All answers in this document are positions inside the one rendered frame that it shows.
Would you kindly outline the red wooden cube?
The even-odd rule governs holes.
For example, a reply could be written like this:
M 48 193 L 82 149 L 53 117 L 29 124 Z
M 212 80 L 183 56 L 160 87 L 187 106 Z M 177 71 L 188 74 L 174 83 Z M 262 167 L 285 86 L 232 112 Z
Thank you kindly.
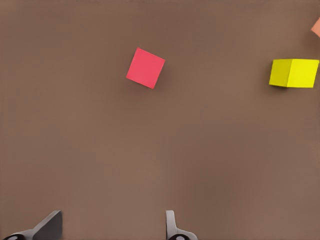
M 165 59 L 137 47 L 126 78 L 154 89 L 164 64 Z

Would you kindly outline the orange wooden cube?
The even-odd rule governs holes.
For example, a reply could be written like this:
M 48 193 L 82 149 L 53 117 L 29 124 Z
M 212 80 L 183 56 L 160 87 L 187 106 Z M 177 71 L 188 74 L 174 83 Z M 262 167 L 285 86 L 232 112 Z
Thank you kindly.
M 312 26 L 311 31 L 313 33 L 315 33 L 320 38 L 320 17 L 318 18 L 318 20 Z

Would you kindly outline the yellow wooden cube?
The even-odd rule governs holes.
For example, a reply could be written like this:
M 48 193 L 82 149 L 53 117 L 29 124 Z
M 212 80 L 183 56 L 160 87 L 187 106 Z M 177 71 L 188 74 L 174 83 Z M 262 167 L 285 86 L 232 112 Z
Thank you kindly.
M 274 59 L 269 85 L 284 88 L 313 88 L 319 63 L 317 59 Z

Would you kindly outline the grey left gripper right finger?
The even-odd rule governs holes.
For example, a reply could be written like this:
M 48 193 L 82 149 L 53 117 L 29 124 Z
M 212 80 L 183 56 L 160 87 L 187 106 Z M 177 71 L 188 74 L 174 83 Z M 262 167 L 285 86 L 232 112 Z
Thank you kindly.
M 198 237 L 194 233 L 177 227 L 173 210 L 166 210 L 165 217 L 166 240 L 198 240 Z

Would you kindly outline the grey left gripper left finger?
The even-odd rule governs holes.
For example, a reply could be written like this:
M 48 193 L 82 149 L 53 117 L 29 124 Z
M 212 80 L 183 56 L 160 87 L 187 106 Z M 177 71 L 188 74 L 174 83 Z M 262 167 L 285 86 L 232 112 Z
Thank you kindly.
M 13 233 L 3 240 L 60 240 L 63 233 L 63 213 L 54 210 L 34 228 Z

